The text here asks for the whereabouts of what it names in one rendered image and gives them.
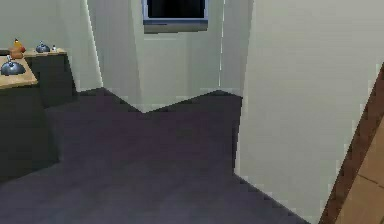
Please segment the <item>blue framed window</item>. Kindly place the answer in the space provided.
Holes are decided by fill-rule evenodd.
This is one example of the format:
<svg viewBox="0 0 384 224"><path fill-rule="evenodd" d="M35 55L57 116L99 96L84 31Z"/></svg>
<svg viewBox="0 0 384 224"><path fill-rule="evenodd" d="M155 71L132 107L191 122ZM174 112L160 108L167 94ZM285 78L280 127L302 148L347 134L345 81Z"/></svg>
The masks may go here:
<svg viewBox="0 0 384 224"><path fill-rule="evenodd" d="M145 34L208 29L209 0L142 0Z"/></svg>

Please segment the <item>dark counter with wooden top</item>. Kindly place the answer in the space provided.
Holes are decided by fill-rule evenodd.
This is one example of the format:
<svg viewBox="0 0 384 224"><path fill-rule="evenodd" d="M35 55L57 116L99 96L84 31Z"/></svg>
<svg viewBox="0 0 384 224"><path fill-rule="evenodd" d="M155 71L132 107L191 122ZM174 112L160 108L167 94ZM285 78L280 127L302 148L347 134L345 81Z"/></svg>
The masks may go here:
<svg viewBox="0 0 384 224"><path fill-rule="evenodd" d="M26 63L37 82L0 89L0 184L59 162L46 110L77 97L65 53L28 57Z"/></svg>

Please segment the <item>brown wooden door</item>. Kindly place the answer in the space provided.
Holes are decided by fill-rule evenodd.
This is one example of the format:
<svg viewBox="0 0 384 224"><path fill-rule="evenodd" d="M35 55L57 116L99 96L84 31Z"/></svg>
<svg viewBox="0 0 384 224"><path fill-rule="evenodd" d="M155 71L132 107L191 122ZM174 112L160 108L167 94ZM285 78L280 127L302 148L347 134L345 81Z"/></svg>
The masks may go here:
<svg viewBox="0 0 384 224"><path fill-rule="evenodd" d="M384 62L318 224L384 224Z"/></svg>

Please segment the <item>brown bread loaf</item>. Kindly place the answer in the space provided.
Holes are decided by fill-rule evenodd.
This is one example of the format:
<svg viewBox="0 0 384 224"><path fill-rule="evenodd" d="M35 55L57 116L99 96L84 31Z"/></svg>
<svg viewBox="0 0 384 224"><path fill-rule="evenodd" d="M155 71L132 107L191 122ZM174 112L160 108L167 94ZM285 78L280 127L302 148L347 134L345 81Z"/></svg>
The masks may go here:
<svg viewBox="0 0 384 224"><path fill-rule="evenodd" d="M13 47L9 49L10 56L12 59L22 59L23 53L25 52L24 47Z"/></svg>

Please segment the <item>yellow and red bottle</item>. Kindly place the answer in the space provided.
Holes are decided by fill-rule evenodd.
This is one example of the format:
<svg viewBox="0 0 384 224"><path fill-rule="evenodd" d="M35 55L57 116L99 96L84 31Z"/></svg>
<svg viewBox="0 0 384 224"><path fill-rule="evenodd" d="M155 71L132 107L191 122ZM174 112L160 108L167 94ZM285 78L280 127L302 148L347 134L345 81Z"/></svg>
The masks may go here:
<svg viewBox="0 0 384 224"><path fill-rule="evenodd" d="M23 44L17 38L14 39L14 47L19 48L22 53L24 53L26 51Z"/></svg>

